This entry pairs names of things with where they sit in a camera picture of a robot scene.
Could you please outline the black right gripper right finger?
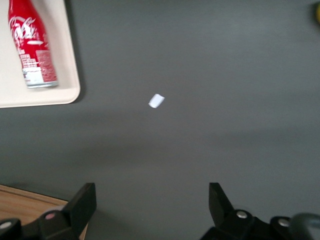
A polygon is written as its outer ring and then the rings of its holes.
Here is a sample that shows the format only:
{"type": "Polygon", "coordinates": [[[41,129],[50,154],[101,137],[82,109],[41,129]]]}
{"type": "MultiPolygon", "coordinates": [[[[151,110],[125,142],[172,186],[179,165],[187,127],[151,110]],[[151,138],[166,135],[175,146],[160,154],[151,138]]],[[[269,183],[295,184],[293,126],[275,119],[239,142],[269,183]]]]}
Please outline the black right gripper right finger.
{"type": "Polygon", "coordinates": [[[291,240],[290,218],[275,216],[267,223],[233,207],[221,185],[209,184],[208,206],[214,223],[202,240],[291,240]]]}

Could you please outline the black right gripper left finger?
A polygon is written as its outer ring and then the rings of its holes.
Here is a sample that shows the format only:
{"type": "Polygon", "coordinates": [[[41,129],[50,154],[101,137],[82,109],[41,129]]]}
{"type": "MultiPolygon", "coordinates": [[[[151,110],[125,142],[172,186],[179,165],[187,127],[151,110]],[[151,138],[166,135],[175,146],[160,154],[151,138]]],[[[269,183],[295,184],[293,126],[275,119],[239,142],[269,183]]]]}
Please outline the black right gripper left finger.
{"type": "Polygon", "coordinates": [[[18,218],[0,221],[2,240],[78,240],[97,209],[96,185],[84,184],[61,209],[22,225],[18,218]]]}

